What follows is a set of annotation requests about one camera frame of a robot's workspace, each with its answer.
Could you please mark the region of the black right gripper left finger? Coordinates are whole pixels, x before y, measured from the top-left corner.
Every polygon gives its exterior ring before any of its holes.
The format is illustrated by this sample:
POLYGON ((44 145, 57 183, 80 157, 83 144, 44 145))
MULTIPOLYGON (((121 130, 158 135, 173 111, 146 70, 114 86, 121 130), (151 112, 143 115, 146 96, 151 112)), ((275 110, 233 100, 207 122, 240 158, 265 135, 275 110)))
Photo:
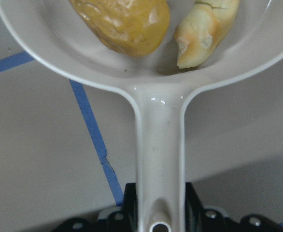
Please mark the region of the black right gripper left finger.
POLYGON ((127 183, 122 205, 125 221, 130 228, 130 232, 138 231, 138 200, 136 194, 136 184, 127 183))

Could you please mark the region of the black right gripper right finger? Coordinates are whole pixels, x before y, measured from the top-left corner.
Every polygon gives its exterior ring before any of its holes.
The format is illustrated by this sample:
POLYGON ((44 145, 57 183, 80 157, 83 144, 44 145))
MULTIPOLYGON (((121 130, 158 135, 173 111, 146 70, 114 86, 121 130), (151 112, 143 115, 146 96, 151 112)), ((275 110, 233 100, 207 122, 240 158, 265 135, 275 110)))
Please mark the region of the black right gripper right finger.
POLYGON ((185 231, 201 232, 203 205, 190 182, 185 184, 185 231))

